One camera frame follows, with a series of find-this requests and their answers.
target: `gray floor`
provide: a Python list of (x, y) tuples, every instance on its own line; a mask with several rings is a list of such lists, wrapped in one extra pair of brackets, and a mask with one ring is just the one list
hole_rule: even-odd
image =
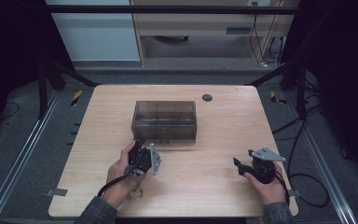
[[(275, 64), (271, 63), (267, 68), (254, 66), (249, 55), (244, 53), (246, 48), (241, 41), (240, 37), (191, 36), (188, 42), (175, 43), (153, 38), (149, 42), (153, 48), (150, 48), (152, 50), (147, 54), (145, 67), (118, 67), (115, 70), (83, 69), (79, 70), (79, 73), (103, 84), (242, 85), (265, 75), (275, 67)], [(73, 221), (72, 218), (50, 217), (48, 206), (51, 198), (45, 194), (48, 189), (55, 189), (58, 184), (71, 150), (71, 143), (76, 138), (73, 134), (78, 129), (76, 124), (83, 118), (92, 95), (92, 88), (70, 77), (64, 77), (67, 87), (60, 91), (57, 106), (7, 200), (0, 216), (0, 223)], [(271, 130), (276, 130), (296, 118), (290, 104), (281, 105), (270, 101), (271, 91), (275, 91), (278, 99), (285, 100), (294, 94), (294, 91), (281, 91), (278, 85), (281, 78), (276, 77), (257, 88)], [(77, 106), (70, 106), (78, 90), (82, 90), (83, 94)], [(37, 97), (37, 83), (34, 82), (14, 90), (7, 99), (8, 102), (19, 105), (19, 110), (10, 118), (0, 120), (0, 186), (36, 123)], [(318, 98), (311, 97), (307, 107), (317, 104)], [(2, 118), (10, 116), (16, 110), (16, 105), (7, 104)], [(342, 158), (340, 144), (329, 122), (319, 110), (310, 114), (307, 127), (358, 223), (358, 164), (356, 161)], [(294, 143), (291, 137), (296, 136), (298, 129), (299, 125), (294, 125), (274, 135), (278, 149), (286, 158), (289, 157)], [(305, 135), (301, 134), (293, 154), (290, 172), (321, 179), (310, 152)], [(311, 203), (322, 203), (325, 199), (320, 185), (307, 177), (294, 177), (292, 184), (296, 189), (300, 189), (304, 198)], [(298, 223), (342, 223), (337, 205), (332, 202), (323, 208), (310, 206), (300, 199), (297, 199), (297, 203), (299, 214), (295, 219)], [(248, 222), (256, 223), (257, 219), (248, 218)]]

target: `wire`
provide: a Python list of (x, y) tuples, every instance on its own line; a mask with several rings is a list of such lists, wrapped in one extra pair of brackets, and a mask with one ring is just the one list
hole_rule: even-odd
[[(316, 98), (318, 98), (318, 99), (320, 100), (319, 95), (317, 95), (317, 94), (309, 95), (309, 96), (307, 96), (304, 100), (307, 101), (307, 100), (309, 100), (309, 98), (311, 98), (311, 97), (316, 97)], [(307, 112), (306, 112), (307, 117), (312, 116), (312, 115), (315, 113), (315, 111), (316, 111), (315, 109), (318, 108), (318, 107), (320, 107), (321, 105), (322, 105), (322, 104), (319, 103), (319, 104), (317, 104), (317, 105), (315, 105), (315, 106), (312, 106), (312, 107), (308, 108), (308, 109), (307, 109)], [(300, 121), (300, 120), (302, 120), (302, 119), (300, 119), (300, 118), (293, 119), (292, 121), (290, 121), (290, 122), (288, 122), (287, 124), (283, 125), (281, 128), (277, 129), (276, 131), (273, 131), (273, 133), (278, 133), (278, 132), (280, 132), (280, 131), (282, 131), (282, 130), (284, 130), (284, 129), (290, 127), (290, 126), (292, 126), (293, 124), (297, 123), (297, 122)], [(326, 194), (326, 198), (325, 198), (324, 202), (323, 202), (323, 203), (312, 203), (312, 202), (310, 202), (309, 200), (305, 199), (302, 195), (299, 196), (299, 198), (300, 198), (301, 201), (303, 201), (304, 203), (306, 203), (306, 204), (308, 204), (308, 205), (310, 205), (310, 206), (322, 208), (322, 207), (327, 206), (327, 205), (329, 204), (329, 202), (330, 202), (329, 192), (328, 192), (327, 188), (325, 187), (325, 185), (324, 185), (320, 180), (318, 180), (317, 178), (315, 178), (315, 177), (312, 176), (312, 175), (301, 174), (301, 173), (293, 174), (293, 175), (290, 174), (291, 165), (292, 165), (292, 158), (293, 158), (293, 154), (294, 154), (294, 152), (295, 152), (296, 144), (297, 144), (297, 141), (298, 141), (298, 139), (299, 139), (299, 136), (305, 131), (306, 125), (307, 125), (307, 120), (304, 119), (303, 122), (302, 122), (302, 124), (301, 124), (301, 126), (300, 126), (300, 129), (298, 130), (298, 133), (297, 133), (297, 135), (296, 135), (295, 137), (290, 137), (290, 138), (285, 138), (285, 139), (277, 139), (277, 140), (275, 140), (275, 141), (295, 139), (295, 142), (293, 143), (293, 146), (292, 146), (292, 149), (291, 149), (291, 152), (290, 152), (290, 155), (289, 155), (288, 164), (287, 164), (287, 177), (288, 177), (289, 183), (290, 183), (290, 185), (292, 186), (292, 189), (295, 189), (294, 186), (293, 186), (293, 184), (292, 184), (292, 179), (293, 179), (294, 177), (296, 177), (296, 176), (305, 176), (305, 177), (307, 177), (307, 178), (310, 178), (310, 179), (316, 181), (316, 182), (323, 188), (323, 190), (324, 190), (324, 192), (325, 192), (325, 194)]]
[[(254, 2), (254, 3), (253, 3), (253, 6), (254, 6), (254, 7), (257, 7), (257, 2)], [(272, 19), (271, 25), (269, 26), (269, 29), (268, 29), (268, 34), (269, 34), (269, 33), (271, 32), (271, 30), (272, 30), (272, 25), (273, 25), (274, 22), (275, 22), (276, 16), (277, 16), (277, 15), (274, 15), (274, 17), (273, 17), (273, 19)], [(257, 57), (256, 57), (256, 55), (255, 55), (255, 50), (254, 50), (254, 48), (253, 48), (253, 46), (252, 46), (252, 35), (253, 35), (253, 32), (254, 32), (254, 31), (255, 31), (255, 37), (256, 37), (256, 40), (257, 40), (257, 44), (258, 44), (258, 47), (259, 47), (259, 50), (260, 50), (261, 60), (264, 60), (267, 64), (269, 64), (269, 63), (274, 63), (274, 61), (271, 62), (271, 61), (266, 60), (266, 59), (264, 58), (264, 56), (263, 56), (263, 50), (262, 50), (262, 47), (261, 47), (261, 44), (260, 44), (260, 40), (259, 40), (259, 37), (258, 37), (258, 34), (257, 34), (257, 30), (256, 30), (256, 28), (255, 28), (256, 20), (257, 20), (257, 14), (255, 14), (254, 25), (253, 25), (253, 29), (252, 29), (252, 32), (251, 32), (250, 38), (249, 38), (249, 43), (250, 43), (252, 52), (254, 53), (255, 60), (256, 60), (257, 64), (261, 64), (260, 61), (258, 61), (258, 59), (257, 59)], [(271, 44), (269, 45), (269, 52), (270, 52), (270, 50), (271, 50), (272, 43), (273, 43), (273, 41), (272, 41)]]
[(116, 179), (110, 181), (109, 183), (105, 184), (105, 185), (100, 189), (100, 191), (98, 192), (98, 194), (97, 194), (98, 197), (101, 197), (101, 196), (103, 195), (103, 193), (104, 193), (107, 189), (109, 189), (110, 187), (114, 186), (116, 183), (118, 183), (118, 182), (124, 180), (124, 179), (127, 178), (128, 176), (129, 176), (129, 175), (123, 175), (123, 176), (118, 177), (118, 178), (116, 178)]
[(13, 115), (15, 115), (20, 110), (20, 106), (14, 102), (7, 102), (7, 105), (15, 105), (17, 108), (13, 113), (11, 113), (10, 115), (8, 115), (6, 117), (0, 118), (0, 120), (11, 118)]
[(293, 158), (293, 154), (295, 152), (295, 148), (296, 148), (296, 144), (297, 144), (297, 141), (299, 139), (299, 136), (303, 133), (303, 131), (305, 130), (305, 127), (307, 125), (307, 121), (306, 120), (303, 120), (302, 124), (301, 124), (301, 127), (300, 127), (300, 130), (298, 131), (297, 133), (297, 136), (296, 136), (296, 139), (295, 139), (295, 142), (293, 143), (293, 146), (292, 146), (292, 149), (291, 149), (291, 152), (290, 152), (290, 155), (289, 155), (289, 159), (288, 159), (288, 164), (287, 164), (287, 177), (288, 177), (288, 180), (289, 180), (289, 183), (290, 185), (292, 186), (292, 189), (295, 189), (294, 186), (293, 186), (293, 183), (292, 183), (292, 178), (295, 177), (295, 176), (305, 176), (305, 177), (308, 177), (308, 178), (311, 178), (313, 180), (315, 180), (317, 183), (319, 183), (322, 188), (324, 189), (325, 193), (326, 193), (326, 199), (324, 200), (323, 203), (321, 204), (317, 204), (317, 203), (311, 203), (309, 200), (306, 200), (302, 195), (299, 196), (299, 198), (306, 204), (308, 205), (311, 205), (311, 206), (314, 206), (314, 207), (325, 207), (328, 205), (328, 203), (330, 202), (330, 197), (329, 197), (329, 193), (327, 191), (327, 188), (324, 186), (324, 184), (319, 181), (318, 179), (316, 179), (315, 177), (311, 176), (311, 175), (306, 175), (306, 174), (294, 174), (294, 175), (290, 175), (290, 168), (291, 168), (291, 164), (292, 164), (292, 158)]

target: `wooden table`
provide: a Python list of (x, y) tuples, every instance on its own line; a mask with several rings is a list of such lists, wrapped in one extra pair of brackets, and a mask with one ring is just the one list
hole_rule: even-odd
[[(202, 95), (211, 94), (211, 102)], [(261, 217), (257, 192), (238, 175), (233, 157), (251, 164), (248, 149), (278, 152), (258, 92), (251, 86), (102, 85), (95, 88), (49, 208), (53, 217), (78, 217), (106, 181), (109, 166), (132, 140), (136, 101), (195, 101), (193, 146), (157, 146), (157, 175), (142, 183), (143, 198), (126, 201), (120, 217)], [(291, 200), (293, 215), (298, 210)]]

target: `black cable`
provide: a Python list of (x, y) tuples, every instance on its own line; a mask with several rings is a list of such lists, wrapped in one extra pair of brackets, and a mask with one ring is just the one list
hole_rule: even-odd
[(13, 113), (11, 113), (10, 115), (8, 115), (6, 117), (0, 118), (0, 120), (11, 118), (13, 115), (15, 115), (20, 110), (20, 106), (14, 102), (7, 102), (7, 105), (15, 105), (17, 107), (16, 111), (14, 111)]
[(290, 195), (289, 195), (289, 190), (286, 187), (286, 183), (284, 183), (283, 180), (283, 176), (275, 170), (275, 178), (277, 178), (277, 180), (282, 184), (284, 192), (285, 192), (285, 198), (286, 198), (286, 203), (287, 205), (290, 205)]
[(287, 178), (288, 178), (289, 183), (290, 183), (290, 186), (292, 186), (292, 189), (293, 189), (293, 190), (295, 190), (295, 188), (293, 187), (293, 184), (292, 184), (291, 179), (292, 179), (293, 177), (295, 177), (295, 176), (300, 176), (300, 175), (301, 175), (301, 176), (306, 176), (306, 177), (308, 177), (308, 178), (311, 178), (311, 179), (317, 181), (317, 182), (322, 186), (322, 188), (324, 189), (324, 191), (325, 191), (325, 193), (326, 193), (326, 200), (325, 200), (323, 203), (321, 203), (321, 204), (311, 203), (310, 201), (306, 200), (302, 195), (299, 196), (299, 198), (300, 198), (304, 203), (306, 203), (306, 204), (308, 204), (308, 205), (321, 208), (321, 207), (327, 206), (328, 203), (330, 202), (329, 193), (328, 193), (328, 191), (327, 191), (327, 188), (324, 186), (324, 184), (323, 184), (321, 181), (319, 181), (318, 179), (316, 179), (315, 177), (311, 176), (311, 175), (306, 175), (306, 174), (294, 174), (294, 175), (290, 175), (290, 167), (291, 167), (291, 163), (292, 163), (293, 154), (294, 154), (294, 152), (295, 152), (296, 144), (297, 144), (297, 141), (298, 141), (298, 139), (299, 139), (299, 136), (301, 135), (301, 133), (303, 132), (303, 130), (305, 130), (306, 124), (307, 124), (307, 121), (304, 120), (303, 123), (301, 124), (300, 130), (298, 131), (298, 134), (297, 134), (297, 136), (296, 136), (296, 140), (295, 140), (295, 142), (293, 143), (292, 150), (291, 150), (291, 152), (290, 152), (290, 156), (289, 156), (289, 160), (288, 160), (288, 164), (287, 164)]
[[(257, 21), (257, 14), (255, 14), (255, 20), (254, 20), (254, 25), (253, 25), (253, 29), (252, 29), (252, 32), (251, 32), (251, 35), (250, 35), (250, 38), (249, 38), (249, 44), (251, 45), (251, 49), (252, 49), (252, 52), (254, 53), (255, 55), (255, 50), (252, 46), (252, 35), (253, 35), (253, 32), (255, 31), (255, 38), (257, 40), (257, 44), (258, 44), (258, 47), (260, 48), (260, 54), (261, 54), (261, 59), (266, 61), (266, 63), (273, 63), (273, 62), (269, 62), (268, 60), (266, 60), (263, 56), (263, 53), (262, 53), (262, 49), (261, 49), (261, 44), (260, 44), (260, 40), (258, 39), (258, 34), (257, 34), (257, 30), (255, 29), (255, 23)], [(260, 62), (258, 61), (257, 59), (257, 56), (255, 55), (255, 60), (257, 61), (258, 64), (260, 64)]]
[[(269, 26), (268, 33), (271, 32), (272, 25), (273, 25), (273, 23), (275, 22), (276, 16), (277, 16), (277, 15), (274, 15), (274, 18), (272, 19), (272, 23), (271, 23), (271, 25)], [(258, 38), (257, 30), (256, 30), (256, 28), (255, 28), (256, 20), (257, 20), (257, 14), (255, 14), (255, 21), (254, 21), (253, 29), (252, 29), (252, 32), (251, 32), (251, 35), (250, 35), (250, 39), (249, 39), (249, 43), (250, 43), (250, 45), (251, 45), (252, 52), (253, 52), (254, 55), (255, 55), (255, 50), (253, 49), (253, 46), (252, 46), (252, 34), (253, 34), (253, 31), (255, 31), (255, 37), (256, 37), (256, 40), (257, 40), (258, 47), (259, 47), (259, 49), (260, 49), (260, 54), (261, 54), (262, 60), (264, 60), (267, 64), (269, 64), (269, 63), (274, 63), (274, 62), (270, 62), (270, 61), (266, 60), (266, 59), (264, 58), (264, 56), (263, 56), (263, 52), (262, 52), (263, 50), (262, 50), (262, 48), (261, 48), (261, 44), (260, 44), (260, 40), (259, 40), (259, 38)]]
[(98, 192), (98, 197), (101, 197), (101, 196), (103, 195), (103, 193), (104, 193), (107, 189), (109, 189), (110, 187), (114, 186), (116, 183), (118, 183), (118, 182), (124, 180), (125, 178), (127, 178), (127, 176), (129, 176), (129, 175), (123, 175), (123, 176), (118, 177), (118, 178), (116, 178), (116, 179), (110, 181), (109, 183), (105, 184), (105, 185), (100, 189), (100, 191)]

